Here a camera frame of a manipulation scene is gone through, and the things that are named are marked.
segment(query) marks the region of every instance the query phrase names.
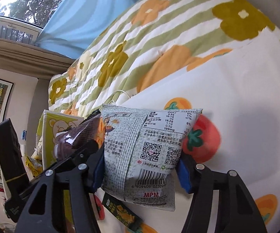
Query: blue object on wall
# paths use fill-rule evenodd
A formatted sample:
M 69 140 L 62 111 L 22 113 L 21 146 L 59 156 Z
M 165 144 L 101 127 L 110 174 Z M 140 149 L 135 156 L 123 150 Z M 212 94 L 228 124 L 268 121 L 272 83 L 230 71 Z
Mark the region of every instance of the blue object on wall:
M 63 0 L 35 45 L 77 59 L 124 10 L 138 0 Z

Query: metal rivet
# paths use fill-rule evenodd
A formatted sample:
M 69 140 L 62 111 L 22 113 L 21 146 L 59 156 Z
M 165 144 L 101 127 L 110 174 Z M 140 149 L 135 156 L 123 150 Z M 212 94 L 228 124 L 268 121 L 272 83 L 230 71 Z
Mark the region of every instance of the metal rivet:
M 235 172 L 234 170 L 229 171 L 229 175 L 235 177 L 237 175 L 237 172 Z
M 197 165 L 196 165 L 196 168 L 197 168 L 198 170 L 204 170 L 204 169 L 205 169 L 205 166 L 204 166 L 203 164 L 197 164 Z
M 51 176 L 53 174 L 53 170 L 49 169 L 45 172 L 46 176 Z
M 86 169 L 87 168 L 87 165 L 86 164 L 80 164 L 80 165 L 78 165 L 78 169 L 80 169 L 80 170 L 84 170 L 84 169 Z

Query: white wall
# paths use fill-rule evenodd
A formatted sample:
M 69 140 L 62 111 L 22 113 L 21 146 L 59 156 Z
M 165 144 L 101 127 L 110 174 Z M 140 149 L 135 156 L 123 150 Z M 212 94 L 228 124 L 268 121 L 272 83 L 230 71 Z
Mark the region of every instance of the white wall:
M 27 129 L 32 97 L 38 80 L 37 78 L 2 69 L 0 69 L 0 79 L 14 83 L 5 112 L 5 118 L 11 119 L 17 132 L 19 143 L 23 144 L 25 142 L 21 139 L 21 133 Z M 0 223 L 13 223 L 3 212 L 3 200 L 1 197 L 2 194 L 0 193 Z

